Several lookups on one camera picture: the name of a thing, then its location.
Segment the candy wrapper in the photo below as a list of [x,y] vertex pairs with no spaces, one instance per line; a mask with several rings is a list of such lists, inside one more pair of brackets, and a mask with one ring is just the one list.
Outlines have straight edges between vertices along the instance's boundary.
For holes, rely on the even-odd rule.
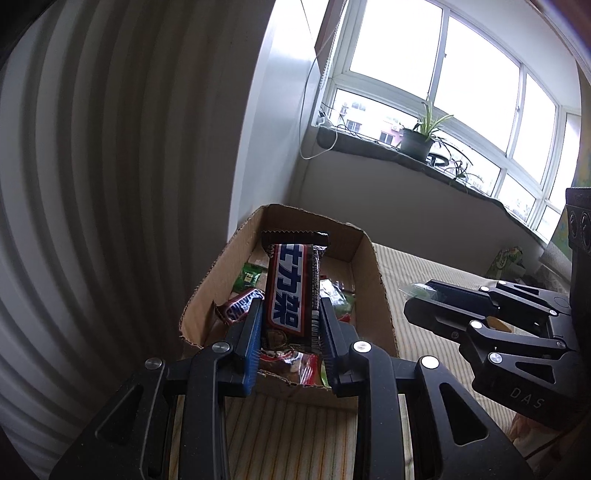
[[258,265],[245,263],[242,266],[242,271],[240,272],[240,275],[238,275],[238,278],[234,282],[232,291],[241,293],[247,290],[248,288],[256,287],[256,282],[261,276],[262,271],[262,267],[259,267]]
[[320,297],[330,298],[332,306],[335,308],[335,315],[337,319],[342,322],[349,323],[351,320],[351,310],[353,309],[352,295],[347,296],[341,291],[341,289],[332,283],[328,278],[320,280]]
[[290,351],[261,351],[259,368],[292,383],[322,385],[318,355]]
[[263,347],[319,353],[320,259],[328,234],[263,232],[261,243],[269,255]]
[[246,318],[254,299],[264,299],[265,294],[258,288],[249,288],[240,295],[232,297],[225,304],[216,306],[217,315],[226,325],[241,322]]

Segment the green candy wrapper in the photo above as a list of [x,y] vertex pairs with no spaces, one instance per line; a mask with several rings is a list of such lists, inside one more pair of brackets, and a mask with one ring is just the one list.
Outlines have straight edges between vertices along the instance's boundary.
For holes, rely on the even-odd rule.
[[238,275],[238,278],[234,282],[232,291],[235,291],[236,293],[242,293],[247,288],[255,287],[256,282],[261,276],[262,270],[262,267],[259,267],[258,265],[245,263],[242,266],[242,271],[240,272],[240,275]]

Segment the white cord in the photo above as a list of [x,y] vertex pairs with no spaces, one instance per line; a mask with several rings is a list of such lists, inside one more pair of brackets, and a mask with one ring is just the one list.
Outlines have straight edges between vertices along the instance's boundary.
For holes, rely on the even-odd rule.
[[[306,9],[304,7],[304,2],[303,0],[300,0],[301,3],[301,7],[302,9],[304,9],[304,15],[306,15]],[[320,49],[318,50],[318,53],[316,54],[316,57],[314,57],[314,60],[312,61],[312,66],[310,67],[310,71],[308,72],[308,76],[306,77],[306,83],[304,84],[304,95],[301,101],[301,109],[300,109],[300,123],[298,124],[297,127],[297,131],[298,131],[298,143],[300,144],[300,157],[302,157],[304,160],[311,160],[312,158],[316,158],[319,155],[322,155],[323,153],[328,152],[329,150],[332,150],[335,145],[336,145],[336,141],[339,138],[339,134],[338,132],[335,130],[335,141],[333,142],[333,144],[330,146],[330,148],[323,150],[320,153],[317,153],[316,155],[312,155],[311,157],[305,157],[304,154],[301,151],[301,144],[303,142],[303,140],[300,140],[300,138],[302,138],[301,136],[301,118],[304,115],[304,105],[306,104],[306,90],[308,89],[308,82],[310,81],[310,75],[312,74],[312,70],[314,70],[314,64],[316,62],[316,60],[318,60],[318,56],[320,55],[320,53],[324,50],[324,48],[326,47],[326,45],[328,44],[328,42],[330,40],[332,40],[333,36],[335,35],[336,31],[339,28],[340,25],[340,19],[343,16],[343,12],[345,11],[345,9],[347,8],[347,4],[349,3],[349,0],[346,0],[346,2],[343,4],[343,7],[340,10],[340,16],[339,16],[339,21],[337,22],[335,29],[332,31],[332,33],[329,35],[329,37],[324,41],[324,43],[322,44],[322,46],[320,47]]]

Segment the red candy wrapper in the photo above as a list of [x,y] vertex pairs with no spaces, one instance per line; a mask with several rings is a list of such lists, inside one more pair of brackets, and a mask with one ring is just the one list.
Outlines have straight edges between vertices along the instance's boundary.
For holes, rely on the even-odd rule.
[[246,318],[253,299],[264,299],[265,294],[258,288],[249,288],[225,304],[216,306],[217,315],[226,325],[241,322]]
[[320,232],[263,232],[269,255],[262,344],[319,353],[320,257],[328,235]]
[[259,368],[279,375],[292,383],[322,385],[319,358],[315,354],[261,351]]

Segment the plant pot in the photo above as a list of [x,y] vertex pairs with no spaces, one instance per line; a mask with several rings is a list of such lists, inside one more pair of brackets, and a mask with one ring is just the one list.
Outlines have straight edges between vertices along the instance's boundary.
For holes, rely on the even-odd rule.
[[399,150],[415,160],[425,162],[427,154],[433,146],[433,140],[425,137],[425,135],[410,130],[408,128],[402,129],[402,143]]

